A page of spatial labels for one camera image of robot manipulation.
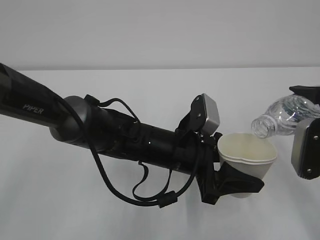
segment cup rim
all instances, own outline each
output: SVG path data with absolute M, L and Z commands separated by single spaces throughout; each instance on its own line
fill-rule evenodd
M 271 164 L 277 159 L 278 151 L 277 151 L 276 147 L 274 146 L 274 144 L 272 142 L 270 142 L 268 139 L 266 139 L 266 141 L 272 146 L 272 148 L 274 149 L 274 152 L 275 152 L 275 157 L 273 157 L 273 158 L 264 159 L 264 160 L 252 160 L 252 159 L 247 159 L 244 157 L 234 157 L 234 156 L 229 156 L 229 155 L 221 153 L 220 148 L 219 148 L 219 144 L 220 144 L 221 139 L 225 136 L 235 135 L 235 134 L 246 134 L 246 135 L 254 136 L 252 133 L 248 133 L 248 132 L 233 132 L 233 133 L 228 133 L 226 135 L 222 135 L 220 137 L 220 139 L 218 140 L 217 149 L 218 149 L 219 155 L 224 160 L 230 161 L 233 163 L 242 163 L 242 164 L 248 164 L 248 165 L 265 165 L 265 164 Z

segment black bracket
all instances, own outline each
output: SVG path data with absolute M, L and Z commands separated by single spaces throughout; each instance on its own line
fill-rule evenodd
M 264 182 L 245 174 L 224 162 L 219 171 L 214 169 L 214 162 L 219 162 L 219 154 L 207 148 L 205 151 L 206 167 L 202 167 L 196 177 L 201 201 L 216 204 L 219 197 L 235 193 L 258 193 Z

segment black cable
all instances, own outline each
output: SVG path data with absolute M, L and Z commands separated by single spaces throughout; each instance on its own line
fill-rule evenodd
M 196 145 L 196 151 L 195 151 L 195 163 L 193 166 L 193 170 L 192 173 L 188 179 L 188 181 L 185 183 L 185 185 L 176 193 L 176 197 L 178 198 L 179 196 L 181 196 L 191 185 L 191 183 L 193 182 L 197 171 L 198 171 L 198 167 L 199 167 L 199 163 L 200 163 L 200 141 L 199 141 L 199 137 L 197 135 L 194 135 L 194 141 L 195 141 L 195 145 Z
M 132 111 L 131 108 L 123 100 L 121 100 L 120 98 L 112 98 L 112 99 L 105 101 L 105 102 L 98 102 L 97 105 L 99 107 L 105 108 L 114 102 L 121 103 L 131 113 L 131 115 L 134 117 L 134 119 L 138 122 L 138 131 L 136 132 L 136 135 L 135 136 L 127 136 L 128 138 L 138 138 L 138 136 L 140 134 L 140 129 L 141 129 L 141 121 L 139 120 L 137 115 L 134 113 L 134 111 Z
M 57 101 L 71 114 L 71 116 L 74 118 L 74 120 L 76 121 L 76 123 L 78 124 L 79 128 L 81 129 L 82 133 L 83 133 L 83 137 L 86 140 L 90 151 L 92 153 L 92 156 L 95 160 L 95 163 L 98 167 L 98 170 L 101 174 L 101 177 L 105 183 L 105 185 L 107 186 L 107 188 L 119 199 L 132 204 L 132 205 L 136 205 L 136 206 L 142 206 L 142 207 L 151 207 L 151 206 L 157 206 L 158 205 L 158 201 L 149 201 L 149 202 L 142 202 L 142 201 L 137 201 L 134 199 L 131 199 L 125 195 L 123 195 L 122 193 L 120 193 L 118 190 L 116 190 L 114 188 L 114 186 L 112 185 L 112 183 L 110 182 L 106 171 L 104 169 L 104 166 L 101 163 L 100 157 L 97 153 L 97 150 L 95 148 L 95 145 L 93 144 L 91 138 L 89 137 L 87 130 L 85 128 L 84 123 L 82 122 L 81 118 L 79 117 L 79 115 L 76 113 L 76 111 L 69 105 L 69 103 L 67 103 L 62 97 L 60 97 L 59 95 L 57 95 L 56 93 L 54 94 Z
M 97 150 L 95 148 L 95 145 L 94 143 L 92 142 L 86 128 L 85 128 L 85 125 L 84 123 L 82 122 L 81 118 L 79 117 L 79 115 L 76 113 L 76 111 L 69 105 L 69 103 L 67 103 L 62 97 L 60 97 L 59 95 L 57 95 L 56 93 L 52 92 L 53 95 L 55 96 L 56 100 L 71 114 L 71 116 L 74 118 L 75 122 L 78 124 L 80 130 L 82 131 L 82 134 L 83 134 L 83 137 L 84 139 L 86 140 L 88 146 L 89 146 L 89 149 L 92 153 L 92 156 L 94 158 L 94 161 L 98 167 L 98 170 L 101 174 L 101 177 L 105 183 L 105 185 L 107 186 L 107 188 L 116 196 L 118 197 L 119 199 L 129 203 L 129 204 L 132 204 L 132 205 L 136 205 L 136 206 L 142 206 L 142 207 L 151 207 L 151 206 L 157 206 L 159 204 L 159 201 L 158 200 L 155 200 L 155 201 L 138 201 L 138 200 L 134 200 L 132 198 L 129 198 L 125 195 L 123 195 L 122 193 L 120 193 L 118 190 L 116 190 L 114 188 L 114 186 L 112 185 L 112 183 L 110 182 L 108 176 L 107 176 L 107 173 L 104 169 L 104 166 L 100 160 L 100 157 L 97 153 Z M 112 102 L 110 102 L 111 100 L 107 101 L 107 102 L 104 102 L 104 103 L 101 103 L 102 105 L 106 105 L 107 103 L 109 103 L 109 105 L 113 102 L 120 102 L 122 103 L 127 109 L 128 111 L 134 116 L 134 118 L 137 120 L 137 122 L 139 122 L 139 124 L 141 124 L 140 120 L 138 119 L 138 117 L 133 113 L 133 111 L 129 108 L 129 106 L 124 102 L 122 101 L 121 99 L 119 98 L 114 98 Z M 200 143 L 199 143 L 199 138 L 197 135 L 194 135 L 194 140 L 196 142 L 196 160 L 195 160 L 195 163 L 194 163 L 194 167 L 193 167 L 193 170 L 192 170 L 192 173 L 188 179 L 188 181 L 186 182 L 186 184 L 175 194 L 176 197 L 179 197 L 180 195 L 182 195 L 186 190 L 187 188 L 191 185 L 192 181 L 194 180 L 196 174 L 197 174 L 197 170 L 198 170 L 198 166 L 199 166 L 199 162 L 200 162 L 200 156 L 199 156 L 199 149 L 200 149 Z
M 141 197 L 141 196 L 136 195 L 135 191 L 136 191 L 137 187 L 139 187 L 140 184 L 142 184 L 147 179 L 148 174 L 149 174 L 149 169 L 141 161 L 139 161 L 138 164 L 143 167 L 144 174 L 143 174 L 143 177 L 142 177 L 141 181 L 138 182 L 132 189 L 133 197 L 135 199 L 139 200 L 139 201 L 142 201 L 142 202 L 150 202 L 150 201 L 157 200 L 157 199 L 161 198 L 166 193 L 166 191 L 168 190 L 169 183 L 170 183 L 170 178 L 171 178 L 171 174 L 172 174 L 172 168 L 169 169 L 168 180 L 166 181 L 166 184 L 165 184 L 164 188 L 159 193 L 157 193 L 156 195 L 153 195 L 153 196 L 149 196 L 149 197 Z

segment screw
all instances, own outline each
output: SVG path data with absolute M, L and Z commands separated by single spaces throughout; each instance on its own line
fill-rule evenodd
M 181 162 L 177 162 L 175 165 L 175 170 L 178 170 L 181 167 Z

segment white table surface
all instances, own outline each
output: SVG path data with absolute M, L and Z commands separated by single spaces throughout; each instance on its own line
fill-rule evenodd
M 194 97 L 218 106 L 219 132 L 249 132 L 251 121 L 289 86 L 318 85 L 320 67 L 179 70 L 23 71 L 62 97 L 91 94 L 126 101 L 146 124 L 174 130 Z M 119 104 L 117 110 L 126 112 Z M 0 116 L 1 240 L 318 240 L 320 180 L 299 178 L 291 165 L 292 136 L 271 139 L 278 159 L 259 194 L 202 203 L 196 181 L 178 203 L 137 207 L 106 188 L 90 152 L 52 139 L 43 126 Z M 132 196 L 143 169 L 101 157 L 112 183 Z M 153 195 L 168 171 L 150 167 L 141 195 Z M 170 188 L 188 175 L 174 172 Z

